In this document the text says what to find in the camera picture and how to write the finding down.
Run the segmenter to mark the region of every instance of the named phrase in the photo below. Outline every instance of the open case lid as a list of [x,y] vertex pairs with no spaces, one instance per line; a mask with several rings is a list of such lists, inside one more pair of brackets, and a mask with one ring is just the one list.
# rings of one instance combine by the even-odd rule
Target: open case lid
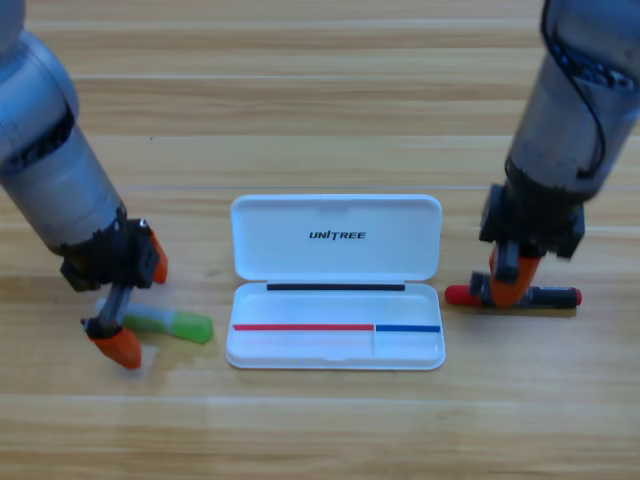
[[247,195],[231,220],[247,280],[423,281],[438,269],[442,208],[429,195]]

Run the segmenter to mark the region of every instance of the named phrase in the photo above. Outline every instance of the cable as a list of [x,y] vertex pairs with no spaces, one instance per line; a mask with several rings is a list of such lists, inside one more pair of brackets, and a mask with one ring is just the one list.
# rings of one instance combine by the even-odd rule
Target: cable
[[600,167],[604,163],[604,159],[607,151],[607,143],[604,135],[604,128],[602,127],[602,122],[598,117],[597,112],[589,102],[587,95],[580,88],[572,73],[567,68],[566,55],[564,54],[564,48],[561,43],[556,42],[555,44],[552,42],[551,35],[549,33],[549,27],[547,25],[547,18],[549,16],[549,5],[550,0],[545,0],[544,9],[542,11],[542,21],[540,23],[540,30],[542,33],[542,37],[547,46],[547,50],[551,57],[555,60],[556,65],[562,71],[564,76],[567,78],[571,86],[575,89],[576,93],[580,97],[580,99],[584,102],[587,110],[593,117],[593,121],[596,124],[596,130],[598,131],[598,145],[596,145],[596,150],[594,151],[594,159],[597,157],[597,160],[592,161],[588,170],[578,170],[578,178],[593,178],[600,170]]

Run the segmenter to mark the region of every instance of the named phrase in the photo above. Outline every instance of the red stripe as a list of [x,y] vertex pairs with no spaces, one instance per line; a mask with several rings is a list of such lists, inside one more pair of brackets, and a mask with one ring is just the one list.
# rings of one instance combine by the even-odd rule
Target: red stripe
[[373,325],[356,323],[352,325],[333,325],[326,323],[308,323],[308,324],[239,324],[233,326],[234,330],[242,330],[242,331],[310,331],[310,330],[320,330],[320,331],[373,331]]

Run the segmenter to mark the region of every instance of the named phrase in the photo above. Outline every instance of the green marker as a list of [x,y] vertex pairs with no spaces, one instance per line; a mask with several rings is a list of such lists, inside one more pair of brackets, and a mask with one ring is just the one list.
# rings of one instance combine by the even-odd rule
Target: green marker
[[[96,311],[100,312],[104,304],[104,298],[98,300]],[[195,343],[207,343],[213,339],[211,317],[184,310],[130,303],[124,314],[123,324],[132,330],[164,333]]]

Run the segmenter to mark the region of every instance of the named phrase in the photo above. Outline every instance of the black stripe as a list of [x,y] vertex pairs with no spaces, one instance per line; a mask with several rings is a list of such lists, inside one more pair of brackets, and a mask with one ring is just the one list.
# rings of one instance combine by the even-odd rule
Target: black stripe
[[403,284],[355,283],[269,283],[267,290],[377,290],[403,292]]

